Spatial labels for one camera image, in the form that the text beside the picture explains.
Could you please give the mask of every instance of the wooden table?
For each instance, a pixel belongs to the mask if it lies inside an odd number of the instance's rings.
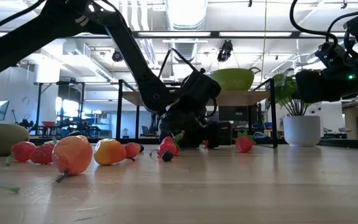
[[[254,105],[270,96],[269,91],[221,91],[216,98],[218,106],[249,106]],[[125,91],[122,97],[136,106],[143,106],[139,92]],[[210,100],[207,106],[213,106]]]
[[[358,150],[189,149],[165,163],[154,148],[60,184],[53,165],[0,158],[0,183],[22,187],[0,190],[0,224],[358,223]]]

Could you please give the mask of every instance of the green plant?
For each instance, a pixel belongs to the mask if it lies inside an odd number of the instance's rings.
[[[295,76],[286,76],[286,74],[277,74],[273,77],[274,90],[275,90],[275,102],[281,107],[285,107],[291,116],[303,116],[306,113],[306,109],[310,104],[305,103],[303,100],[292,98],[298,86],[296,85]],[[271,105],[270,99],[266,101],[267,108]]]

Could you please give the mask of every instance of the green bowl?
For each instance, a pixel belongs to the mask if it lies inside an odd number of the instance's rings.
[[[209,76],[220,84],[222,90],[247,91],[254,82],[255,73],[252,69],[260,71],[258,68],[225,68],[210,72]]]

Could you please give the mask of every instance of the white pot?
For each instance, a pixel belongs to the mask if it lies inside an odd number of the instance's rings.
[[[320,117],[285,117],[284,138],[291,146],[314,147],[320,141]]]

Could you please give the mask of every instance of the red object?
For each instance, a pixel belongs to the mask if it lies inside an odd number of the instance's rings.
[[[162,156],[162,154],[164,154],[165,151],[170,151],[173,155],[178,154],[178,148],[174,142],[169,142],[169,141],[162,142],[160,144],[160,147],[158,148],[157,154],[159,156]]]
[[[55,122],[54,121],[43,121],[42,124],[45,127],[54,127],[55,126]]]
[[[82,137],[68,136],[55,145],[52,161],[60,172],[75,175],[88,168],[92,155],[92,146],[88,141]]]
[[[236,148],[240,153],[251,151],[254,143],[247,136],[241,136],[236,139]]]
[[[30,156],[30,160],[35,164],[49,164],[52,162],[52,151],[54,144],[43,144],[37,147]]]
[[[125,145],[125,150],[127,151],[128,158],[135,158],[140,153],[141,146],[140,144],[130,142]]]
[[[175,150],[175,151],[172,151],[172,154],[173,154],[174,156],[177,155],[177,154],[179,153],[179,145],[178,145],[178,144],[175,142],[175,140],[174,140],[172,137],[170,137],[170,136],[165,137],[165,138],[162,140],[161,145],[162,145],[162,144],[168,144],[168,143],[175,145],[176,150]]]
[[[22,141],[12,146],[11,155],[5,160],[5,165],[9,166],[9,158],[13,157],[17,162],[26,162],[30,159],[35,150],[35,144]]]

